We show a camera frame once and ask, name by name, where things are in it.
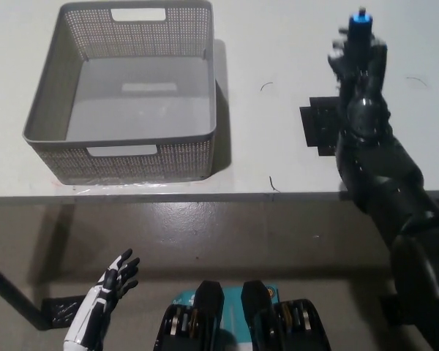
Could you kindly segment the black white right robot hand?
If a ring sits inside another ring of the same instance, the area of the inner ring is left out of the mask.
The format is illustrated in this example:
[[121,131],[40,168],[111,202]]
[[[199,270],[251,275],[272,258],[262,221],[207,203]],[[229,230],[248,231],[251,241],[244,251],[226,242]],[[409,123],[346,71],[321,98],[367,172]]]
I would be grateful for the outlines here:
[[344,130],[355,139],[375,142],[391,134],[387,103],[382,90],[386,74],[387,44],[370,33],[364,39],[338,29],[328,63],[339,83],[339,116]]

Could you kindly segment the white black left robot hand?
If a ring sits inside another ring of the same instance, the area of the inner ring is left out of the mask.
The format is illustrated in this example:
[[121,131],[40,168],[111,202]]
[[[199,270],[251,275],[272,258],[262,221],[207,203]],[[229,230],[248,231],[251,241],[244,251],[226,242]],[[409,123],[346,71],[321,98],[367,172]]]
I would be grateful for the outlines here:
[[64,351],[103,349],[113,310],[138,285],[140,259],[131,256],[131,249],[120,254],[89,289],[64,338]]

